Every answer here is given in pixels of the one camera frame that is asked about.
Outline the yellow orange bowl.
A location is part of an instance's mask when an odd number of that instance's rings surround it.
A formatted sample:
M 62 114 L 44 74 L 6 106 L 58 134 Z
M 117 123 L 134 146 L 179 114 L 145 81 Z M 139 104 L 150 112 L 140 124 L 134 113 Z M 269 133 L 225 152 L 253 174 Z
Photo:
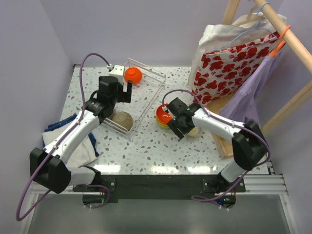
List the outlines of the yellow orange bowl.
M 168 121 L 162 122 L 162 121 L 160 121 L 158 118 L 156 119 L 156 121 L 157 121 L 157 123 L 158 123 L 159 125 L 167 125 L 167 126 L 168 126 Z

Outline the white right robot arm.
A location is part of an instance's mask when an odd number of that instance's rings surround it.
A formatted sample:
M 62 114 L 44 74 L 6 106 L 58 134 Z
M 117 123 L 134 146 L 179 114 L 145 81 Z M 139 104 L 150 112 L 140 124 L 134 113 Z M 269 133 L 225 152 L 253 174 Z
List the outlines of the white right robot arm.
M 128 171 L 140 174 L 220 173 L 217 186 L 224 192 L 229 191 L 234 186 L 234 181 L 247 171 L 235 162 L 238 153 L 233 153 L 232 159 L 221 162 L 221 150 L 216 138 L 221 137 L 231 143 L 234 136 L 243 135 L 243 123 L 199 108 L 191 119 L 195 124 L 194 130 L 179 139 L 172 130 L 166 130 L 156 122 L 157 108 L 174 100 L 191 105 L 193 96 L 182 90 L 165 94 L 159 87 L 133 86 L 132 100 L 127 112 L 133 117 L 141 114 L 144 118 L 136 120 L 140 126 L 134 131 L 130 145 L 125 148 L 126 158 L 134 160 Z

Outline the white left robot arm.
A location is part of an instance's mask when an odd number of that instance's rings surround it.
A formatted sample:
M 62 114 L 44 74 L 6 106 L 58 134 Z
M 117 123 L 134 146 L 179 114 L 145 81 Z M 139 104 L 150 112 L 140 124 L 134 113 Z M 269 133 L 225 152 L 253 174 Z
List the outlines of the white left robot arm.
M 114 76 L 100 76 L 98 90 L 86 101 L 77 118 L 44 149 L 34 148 L 30 153 L 30 180 L 59 194 L 68 186 L 84 185 L 89 191 L 101 186 L 100 172 L 86 166 L 68 167 L 75 149 L 91 131 L 97 128 L 115 108 L 116 103 L 131 102 L 132 82 L 123 84 Z

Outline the beige flower painted bowl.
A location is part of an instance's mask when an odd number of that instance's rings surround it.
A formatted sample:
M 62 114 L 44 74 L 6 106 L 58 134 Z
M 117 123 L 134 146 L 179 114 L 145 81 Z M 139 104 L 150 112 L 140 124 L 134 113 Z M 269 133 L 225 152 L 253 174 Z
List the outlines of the beige flower painted bowl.
M 117 124 L 120 125 L 121 127 L 125 128 L 126 130 L 130 130 L 134 124 L 134 120 L 132 118 L 132 116 L 127 113 L 127 112 L 118 112 L 116 113 L 113 118 L 112 121 Z

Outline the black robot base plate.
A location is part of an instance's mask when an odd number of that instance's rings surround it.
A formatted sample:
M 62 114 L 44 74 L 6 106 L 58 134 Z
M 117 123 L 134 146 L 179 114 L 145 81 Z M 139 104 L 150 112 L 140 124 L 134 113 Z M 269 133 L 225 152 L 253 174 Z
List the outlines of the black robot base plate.
M 229 208 L 236 203 L 236 194 L 246 189 L 241 177 L 226 183 L 220 175 L 102 175 L 99 187 L 77 185 L 73 191 L 84 194 L 85 205 L 121 199 L 192 199 Z

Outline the lime green bowl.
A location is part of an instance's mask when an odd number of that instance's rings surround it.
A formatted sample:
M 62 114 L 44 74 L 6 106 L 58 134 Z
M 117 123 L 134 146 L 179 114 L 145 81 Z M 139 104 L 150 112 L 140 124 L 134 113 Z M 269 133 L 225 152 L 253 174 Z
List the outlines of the lime green bowl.
M 162 128 L 162 129 L 167 129 L 167 130 L 170 129 L 170 127 L 168 127 L 167 125 L 160 125 L 160 128 Z

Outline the white yellow dotted bowl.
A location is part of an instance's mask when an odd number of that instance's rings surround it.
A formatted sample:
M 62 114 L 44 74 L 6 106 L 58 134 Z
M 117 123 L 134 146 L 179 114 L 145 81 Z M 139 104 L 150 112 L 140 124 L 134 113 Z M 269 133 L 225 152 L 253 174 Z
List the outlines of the white yellow dotted bowl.
M 202 134 L 202 130 L 200 127 L 194 127 L 188 134 L 187 136 L 189 137 L 199 137 Z

